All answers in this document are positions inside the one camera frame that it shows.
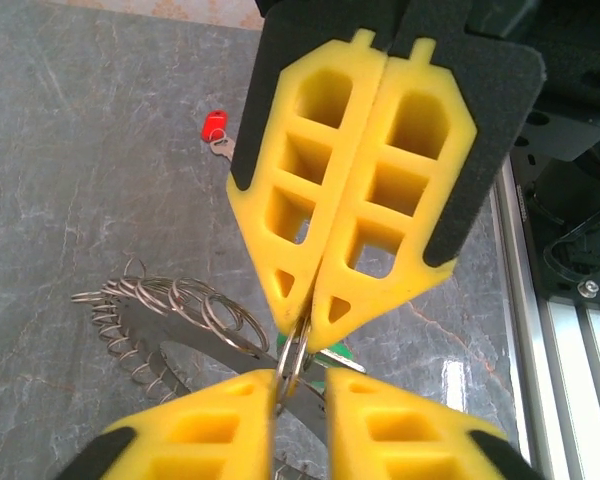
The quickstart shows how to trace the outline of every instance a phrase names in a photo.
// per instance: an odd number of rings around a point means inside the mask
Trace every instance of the red key tag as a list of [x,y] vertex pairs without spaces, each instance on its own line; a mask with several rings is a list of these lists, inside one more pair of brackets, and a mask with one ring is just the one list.
[[227,120],[229,116],[227,112],[222,110],[214,110],[207,115],[202,127],[202,140],[205,142],[213,142],[214,140],[220,140],[225,136],[224,129],[227,127]]

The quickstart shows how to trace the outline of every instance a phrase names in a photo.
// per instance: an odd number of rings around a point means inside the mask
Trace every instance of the bolt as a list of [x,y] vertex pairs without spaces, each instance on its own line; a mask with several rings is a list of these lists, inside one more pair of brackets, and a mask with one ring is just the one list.
[[587,280],[586,282],[580,282],[578,284],[578,292],[584,298],[595,298],[598,295],[600,287],[593,280]]

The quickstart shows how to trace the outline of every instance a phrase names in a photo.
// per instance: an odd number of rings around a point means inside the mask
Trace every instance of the green object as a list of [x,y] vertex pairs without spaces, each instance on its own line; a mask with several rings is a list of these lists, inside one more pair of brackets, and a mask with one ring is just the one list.
[[[285,335],[282,335],[281,333],[278,333],[278,338],[276,339],[276,345],[278,346],[278,349],[280,349],[286,341],[287,337]],[[353,352],[349,350],[347,346],[342,342],[338,342],[335,345],[331,345],[329,348],[327,348],[327,350],[329,350],[332,353],[335,353],[336,355],[344,357],[347,360],[353,361]],[[316,361],[320,362],[326,367],[334,366],[331,359],[329,357],[326,357],[324,354],[321,354],[321,352],[318,352],[316,354]],[[324,382],[311,382],[311,386],[316,390],[320,390],[321,392],[324,391]]]

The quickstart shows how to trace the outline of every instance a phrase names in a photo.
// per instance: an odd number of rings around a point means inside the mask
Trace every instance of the key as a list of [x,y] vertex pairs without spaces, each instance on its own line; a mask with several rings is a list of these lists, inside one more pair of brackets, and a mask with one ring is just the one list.
[[219,140],[214,140],[209,143],[211,151],[214,155],[226,158],[231,163],[233,159],[233,150],[236,147],[236,142],[231,140],[226,135]]

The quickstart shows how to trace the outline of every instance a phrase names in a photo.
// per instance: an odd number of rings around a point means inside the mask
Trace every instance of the gray marble floor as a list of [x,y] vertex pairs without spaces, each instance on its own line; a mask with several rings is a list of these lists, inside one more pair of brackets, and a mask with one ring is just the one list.
[[[0,1],[0,479],[50,478],[152,405],[69,302],[128,255],[209,281],[272,331],[228,166],[199,140],[216,108],[237,133],[257,44],[257,32]],[[371,375],[515,442],[497,262],[487,204],[452,280],[347,343]],[[305,460],[324,474],[324,452]]]

